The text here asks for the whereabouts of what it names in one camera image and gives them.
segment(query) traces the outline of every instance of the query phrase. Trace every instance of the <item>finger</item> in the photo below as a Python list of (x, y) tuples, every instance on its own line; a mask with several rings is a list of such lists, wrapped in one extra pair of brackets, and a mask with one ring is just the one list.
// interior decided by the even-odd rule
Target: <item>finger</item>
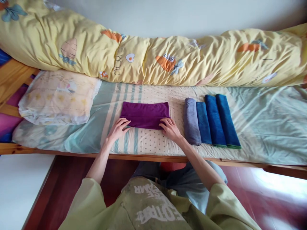
[(170, 126), (170, 123), (166, 118), (162, 118), (161, 121), (163, 121), (166, 124), (166, 126)]
[(166, 130), (166, 128), (167, 128), (167, 127), (165, 126), (165, 124), (162, 124), (162, 123), (160, 123), (159, 126), (162, 127), (164, 130)]
[(126, 119), (126, 118), (119, 118), (119, 119), (115, 122), (115, 124), (117, 125), (121, 120), (124, 120), (124, 119)]
[(128, 130), (130, 130), (130, 128), (125, 129), (125, 130), (123, 131), (124, 134), (125, 134), (126, 132), (128, 132)]
[(172, 118), (170, 120), (172, 121), (173, 125), (176, 125), (175, 121)]
[(116, 126), (117, 127), (119, 127), (119, 126), (121, 126), (123, 123), (125, 123), (125, 122), (127, 122), (128, 120), (125, 118), (125, 119), (122, 119), (122, 120), (120, 120), (120, 122), (118, 122), (117, 124), (116, 124)]
[(169, 122), (170, 125), (173, 125), (171, 118), (165, 118), (165, 119)]
[(131, 122), (131, 121), (127, 121), (127, 122), (123, 123), (123, 124), (120, 126), (120, 128), (123, 129), (123, 128), (124, 128), (125, 126), (127, 126), (130, 122)]

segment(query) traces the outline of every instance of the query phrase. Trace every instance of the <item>floor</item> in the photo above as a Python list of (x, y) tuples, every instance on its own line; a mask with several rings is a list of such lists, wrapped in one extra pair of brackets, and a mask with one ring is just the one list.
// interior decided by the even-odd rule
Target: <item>floor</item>
[[(24, 229), (58, 229), (93, 161), (58, 156)], [(101, 183), (107, 206), (116, 200), (137, 165), (137, 161), (108, 161)], [(184, 164), (167, 163), (161, 167), (175, 170)], [(307, 180), (259, 168), (223, 166), (222, 169), (229, 188), (262, 230), (307, 229)]]

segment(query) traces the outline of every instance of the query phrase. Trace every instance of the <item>wooden bed rail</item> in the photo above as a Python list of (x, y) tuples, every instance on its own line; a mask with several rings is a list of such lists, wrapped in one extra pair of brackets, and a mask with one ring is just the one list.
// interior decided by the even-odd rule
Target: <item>wooden bed rail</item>
[[(97, 156), (96, 153), (89, 153), (89, 154), (68, 153), (68, 152), (60, 152), (52, 150), (42, 150), (37, 148), (28, 148), (14, 143), (0, 143), (0, 155), (31, 154), (31, 153), (52, 154), (60, 156), (74, 156), (74, 157)], [(179, 157), (179, 156), (131, 155), (131, 154), (110, 154), (109, 159), (176, 162), (176, 163), (186, 163), (188, 161), (186, 157)], [(307, 180), (307, 166), (270, 165), (270, 164), (259, 164), (259, 163), (250, 163), (250, 162), (234, 161), (227, 159), (215, 159), (215, 158), (205, 158), (205, 159), (210, 160), (216, 163), (217, 165), (263, 168), (268, 173), (275, 173), (275, 174), (291, 176)]]
[(21, 118), (18, 108), (6, 102), (23, 84), (30, 85), (31, 75), (37, 75), (39, 71), (15, 59), (0, 67), (0, 113)]

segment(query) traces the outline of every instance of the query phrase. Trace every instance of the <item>hand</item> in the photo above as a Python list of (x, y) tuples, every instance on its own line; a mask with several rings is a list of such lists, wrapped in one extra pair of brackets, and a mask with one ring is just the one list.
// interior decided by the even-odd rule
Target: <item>hand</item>
[(165, 136), (167, 136), (169, 139), (177, 143), (181, 138), (183, 138), (177, 125), (175, 124), (172, 118), (163, 118), (160, 121), (166, 124), (165, 125), (165, 124), (160, 123), (159, 126), (161, 126), (164, 129), (162, 130), (162, 133)]
[(117, 122), (113, 125), (107, 139), (111, 142), (115, 142), (118, 138), (125, 135), (130, 128), (124, 129), (131, 121), (126, 118), (119, 118)]

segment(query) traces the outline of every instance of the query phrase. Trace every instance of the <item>gray shorts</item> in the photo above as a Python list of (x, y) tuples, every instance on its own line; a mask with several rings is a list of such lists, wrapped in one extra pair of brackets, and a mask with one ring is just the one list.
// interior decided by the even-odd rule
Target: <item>gray shorts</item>
[[(227, 184), (223, 170), (217, 164), (207, 161)], [(202, 213), (206, 214), (209, 191), (205, 188), (190, 162), (183, 169), (171, 172), (166, 180), (160, 180), (160, 162), (141, 161), (132, 177), (142, 176), (156, 182), (167, 189), (177, 191), (178, 196), (188, 198)]]

